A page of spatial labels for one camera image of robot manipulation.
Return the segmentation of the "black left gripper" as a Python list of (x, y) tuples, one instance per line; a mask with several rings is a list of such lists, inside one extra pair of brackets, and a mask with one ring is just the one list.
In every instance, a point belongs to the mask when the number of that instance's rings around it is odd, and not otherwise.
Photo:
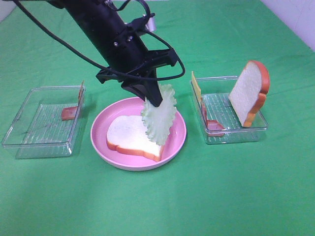
[[(168, 48), (163, 50), (148, 50), (139, 33), (147, 33), (156, 38)], [(103, 38), (97, 40), (95, 46), (108, 63), (108, 67), (101, 69), (96, 75), (103, 84), (108, 80), (117, 80), (122, 88), (143, 101), (158, 107), (162, 103), (159, 90), (159, 80), (169, 80), (177, 76), (157, 77), (156, 69), (166, 65), (174, 66), (178, 62), (175, 50), (157, 35), (146, 30), (134, 31), (130, 27), (111, 30), (102, 34)]]

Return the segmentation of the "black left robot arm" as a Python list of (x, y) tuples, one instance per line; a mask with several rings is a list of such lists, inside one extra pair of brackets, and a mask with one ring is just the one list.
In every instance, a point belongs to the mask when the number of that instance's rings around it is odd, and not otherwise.
[(148, 50), (140, 36), (153, 16), (147, 15), (125, 24), (110, 0), (51, 0), (57, 8), (66, 9), (84, 34), (96, 47), (108, 67), (99, 71), (97, 79), (104, 83), (117, 80), (121, 87), (158, 107), (162, 95), (158, 87), (157, 68), (174, 66), (179, 61), (174, 49)]

